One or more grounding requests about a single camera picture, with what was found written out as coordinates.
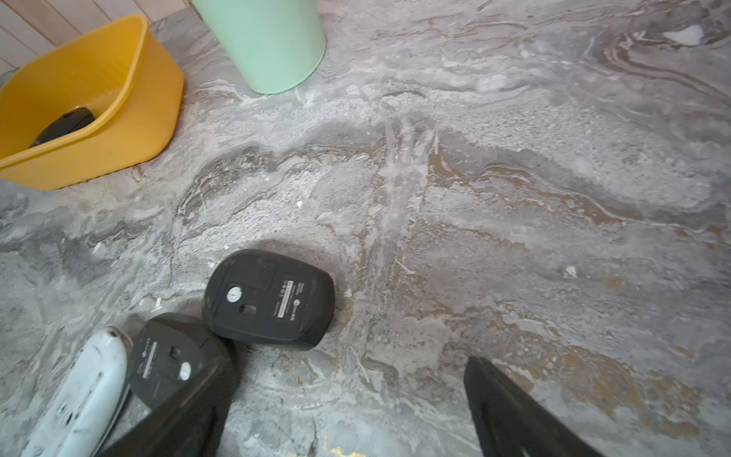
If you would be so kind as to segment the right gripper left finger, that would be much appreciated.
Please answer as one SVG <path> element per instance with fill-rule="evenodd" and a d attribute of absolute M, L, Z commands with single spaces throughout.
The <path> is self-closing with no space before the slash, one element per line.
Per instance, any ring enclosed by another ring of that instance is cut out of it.
<path fill-rule="evenodd" d="M 212 359 L 186 386 L 103 451 L 103 456 L 214 456 L 237 388 L 228 357 Z"/>

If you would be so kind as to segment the black mouse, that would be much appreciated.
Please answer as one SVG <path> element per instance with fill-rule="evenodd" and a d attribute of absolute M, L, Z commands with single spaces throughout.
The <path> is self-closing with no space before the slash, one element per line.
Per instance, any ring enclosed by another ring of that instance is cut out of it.
<path fill-rule="evenodd" d="M 59 137 L 84 129 L 95 121 L 93 112 L 86 107 L 79 107 L 67 112 L 49 124 L 35 138 L 30 146 L 36 147 L 53 141 Z"/>
<path fill-rule="evenodd" d="M 334 310 L 327 272 L 274 252 L 241 249 L 209 278 L 203 319 L 211 332 L 237 343 L 311 350 Z"/>
<path fill-rule="evenodd" d="M 129 387 L 144 405 L 157 409 L 218 356 L 230 360 L 224 342 L 202 320 L 157 315 L 134 341 Z"/>

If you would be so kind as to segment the white mouse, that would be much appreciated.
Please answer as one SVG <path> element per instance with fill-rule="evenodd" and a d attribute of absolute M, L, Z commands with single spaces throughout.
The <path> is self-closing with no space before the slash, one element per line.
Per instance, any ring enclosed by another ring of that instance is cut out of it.
<path fill-rule="evenodd" d="M 129 393 L 131 339 L 121 329 L 95 331 L 26 441 L 23 456 L 94 456 Z"/>

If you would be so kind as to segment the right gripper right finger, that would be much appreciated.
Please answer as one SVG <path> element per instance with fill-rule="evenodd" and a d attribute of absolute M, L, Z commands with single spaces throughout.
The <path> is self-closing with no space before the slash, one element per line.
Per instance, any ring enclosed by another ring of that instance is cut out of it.
<path fill-rule="evenodd" d="M 485 456 L 600 454 L 483 357 L 468 358 L 464 389 Z"/>

